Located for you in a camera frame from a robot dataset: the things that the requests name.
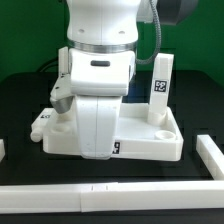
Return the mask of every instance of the green background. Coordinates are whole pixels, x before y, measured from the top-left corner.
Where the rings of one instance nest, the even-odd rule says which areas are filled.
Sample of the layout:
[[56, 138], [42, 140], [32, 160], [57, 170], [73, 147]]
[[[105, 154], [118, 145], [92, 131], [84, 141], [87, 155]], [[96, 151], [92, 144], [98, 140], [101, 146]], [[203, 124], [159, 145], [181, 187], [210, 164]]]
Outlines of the green background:
[[[177, 26], [162, 26], [162, 52], [175, 54], [175, 69], [199, 70], [224, 86], [224, 1], [199, 0]], [[0, 80], [34, 72], [66, 45], [67, 6], [60, 0], [0, 1]], [[138, 57], [155, 44], [153, 25], [138, 24]], [[151, 70], [138, 66], [137, 70]]]

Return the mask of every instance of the black table surface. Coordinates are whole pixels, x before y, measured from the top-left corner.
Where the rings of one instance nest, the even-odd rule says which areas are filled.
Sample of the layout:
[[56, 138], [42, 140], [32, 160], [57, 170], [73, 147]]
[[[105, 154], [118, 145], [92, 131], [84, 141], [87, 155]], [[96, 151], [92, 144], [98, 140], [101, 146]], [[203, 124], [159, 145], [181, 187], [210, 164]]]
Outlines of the black table surface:
[[[184, 138], [178, 162], [46, 154], [30, 140], [31, 124], [46, 107], [55, 73], [20, 73], [0, 83], [0, 139], [6, 156], [0, 185], [212, 180], [196, 152], [198, 134], [209, 134], [224, 151], [224, 88], [200, 71], [174, 71], [168, 106]], [[126, 103], [149, 101], [152, 74], [130, 82]], [[223, 223], [224, 209], [0, 215], [0, 223]]]

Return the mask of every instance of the metal ring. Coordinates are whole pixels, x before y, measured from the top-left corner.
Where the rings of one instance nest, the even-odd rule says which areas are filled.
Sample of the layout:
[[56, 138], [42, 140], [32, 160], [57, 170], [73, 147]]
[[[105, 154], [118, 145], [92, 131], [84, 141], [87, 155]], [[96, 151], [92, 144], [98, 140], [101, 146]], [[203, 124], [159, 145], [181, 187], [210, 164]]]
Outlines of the metal ring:
[[101, 54], [119, 53], [124, 51], [136, 52], [137, 49], [137, 42], [121, 45], [91, 45], [75, 42], [68, 39], [68, 44], [77, 50], [87, 51], [91, 53], [101, 53]]

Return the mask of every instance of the black cable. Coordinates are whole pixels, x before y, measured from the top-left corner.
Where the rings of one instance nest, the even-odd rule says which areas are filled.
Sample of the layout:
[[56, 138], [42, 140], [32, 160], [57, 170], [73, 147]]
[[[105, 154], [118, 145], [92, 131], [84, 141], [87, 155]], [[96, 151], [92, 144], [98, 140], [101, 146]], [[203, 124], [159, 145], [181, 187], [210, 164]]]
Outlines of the black cable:
[[45, 62], [43, 65], [41, 65], [36, 72], [42, 72], [47, 66], [49, 66], [50, 64], [54, 63], [54, 62], [58, 62], [58, 57], [53, 58], [47, 62]]
[[58, 67], [58, 64], [55, 65], [48, 65], [46, 66], [41, 72], [46, 72], [49, 68]]
[[149, 2], [151, 5], [151, 8], [152, 8], [153, 21], [154, 21], [155, 29], [156, 29], [156, 47], [153, 52], [153, 55], [150, 58], [143, 59], [143, 60], [136, 59], [136, 64], [139, 64], [139, 65], [147, 65], [147, 64], [152, 63], [155, 60], [158, 53], [160, 52], [161, 42], [162, 42], [161, 27], [160, 27], [159, 15], [158, 15], [158, 12], [156, 9], [156, 5], [153, 0], [149, 0]]

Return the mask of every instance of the sticker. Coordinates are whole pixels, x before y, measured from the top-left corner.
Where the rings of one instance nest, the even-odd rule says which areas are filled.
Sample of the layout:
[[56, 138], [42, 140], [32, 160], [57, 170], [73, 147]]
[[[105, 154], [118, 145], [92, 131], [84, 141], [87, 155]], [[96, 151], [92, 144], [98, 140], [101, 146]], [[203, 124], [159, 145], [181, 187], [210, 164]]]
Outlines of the sticker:
[[166, 80], [155, 80], [154, 92], [166, 93], [168, 81]]
[[119, 154], [119, 152], [120, 152], [120, 147], [121, 147], [121, 143], [120, 143], [120, 142], [115, 142], [115, 143], [114, 143], [113, 154]]
[[46, 114], [43, 114], [43, 115], [41, 115], [41, 117], [40, 118], [43, 118], [43, 119], [49, 119], [51, 117], [51, 115], [46, 115]]

